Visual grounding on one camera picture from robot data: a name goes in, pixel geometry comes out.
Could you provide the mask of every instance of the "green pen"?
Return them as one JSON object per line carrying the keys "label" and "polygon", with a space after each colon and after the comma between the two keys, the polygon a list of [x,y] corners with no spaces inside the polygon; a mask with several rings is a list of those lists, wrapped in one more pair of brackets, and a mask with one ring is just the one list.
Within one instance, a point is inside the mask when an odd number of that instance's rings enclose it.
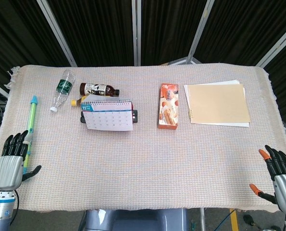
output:
{"label": "green pen", "polygon": [[[27,123],[28,133],[34,133],[34,121],[35,121],[37,104],[38,104],[37,96],[34,95],[31,101],[31,106],[30,106],[29,115],[28,115],[28,123]],[[28,149],[27,149],[27,153],[26,153],[26,157],[24,161],[24,167],[23,167],[23,174],[25,174],[27,170],[28,158],[29,158],[29,155],[31,155],[31,145],[32,145],[32,142],[28,146]]]}

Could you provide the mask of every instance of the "white tablecloth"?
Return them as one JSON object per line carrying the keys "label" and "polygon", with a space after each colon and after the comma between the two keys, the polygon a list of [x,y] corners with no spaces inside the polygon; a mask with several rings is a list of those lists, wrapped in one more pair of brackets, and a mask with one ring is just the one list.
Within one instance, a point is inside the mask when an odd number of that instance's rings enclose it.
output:
{"label": "white tablecloth", "polygon": [[[265,144],[286,153],[286,137],[267,73],[259,67],[199,64],[70,68],[77,76],[68,100],[50,112],[66,68],[28,65],[15,83],[0,128],[0,154],[10,134],[26,129],[30,100],[38,96],[29,170],[41,171],[18,192],[20,208],[36,211],[229,207],[276,210],[249,188],[273,186],[258,153]],[[245,87],[249,128],[190,124],[184,84],[238,79]],[[87,130],[81,82],[109,84],[132,100],[138,123],[130,132]],[[179,84],[177,130],[157,128],[161,83]]]}

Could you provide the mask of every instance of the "plastic water bottle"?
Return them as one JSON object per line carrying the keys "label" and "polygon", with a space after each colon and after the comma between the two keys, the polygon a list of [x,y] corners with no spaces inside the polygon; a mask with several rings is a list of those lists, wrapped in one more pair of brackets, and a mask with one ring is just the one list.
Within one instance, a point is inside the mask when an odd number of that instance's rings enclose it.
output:
{"label": "plastic water bottle", "polygon": [[62,79],[57,85],[53,106],[50,108],[51,111],[57,112],[57,108],[60,107],[67,99],[72,85],[75,83],[75,75],[70,70],[65,70]]}

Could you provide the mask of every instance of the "yellow bottle cap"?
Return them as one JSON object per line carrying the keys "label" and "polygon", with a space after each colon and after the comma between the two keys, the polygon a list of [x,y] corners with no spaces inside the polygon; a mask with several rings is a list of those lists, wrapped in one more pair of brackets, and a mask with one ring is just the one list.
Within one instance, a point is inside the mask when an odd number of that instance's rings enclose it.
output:
{"label": "yellow bottle cap", "polygon": [[71,106],[76,107],[76,100],[71,100]]}

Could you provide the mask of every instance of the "blue pen cap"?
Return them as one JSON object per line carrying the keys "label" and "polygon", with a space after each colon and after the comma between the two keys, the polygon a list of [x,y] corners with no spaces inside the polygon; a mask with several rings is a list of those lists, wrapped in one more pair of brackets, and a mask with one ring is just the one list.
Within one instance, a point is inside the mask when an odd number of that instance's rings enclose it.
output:
{"label": "blue pen cap", "polygon": [[37,96],[36,96],[36,95],[33,95],[33,98],[32,98],[31,103],[36,103],[36,104],[38,104],[38,100],[37,100]]}

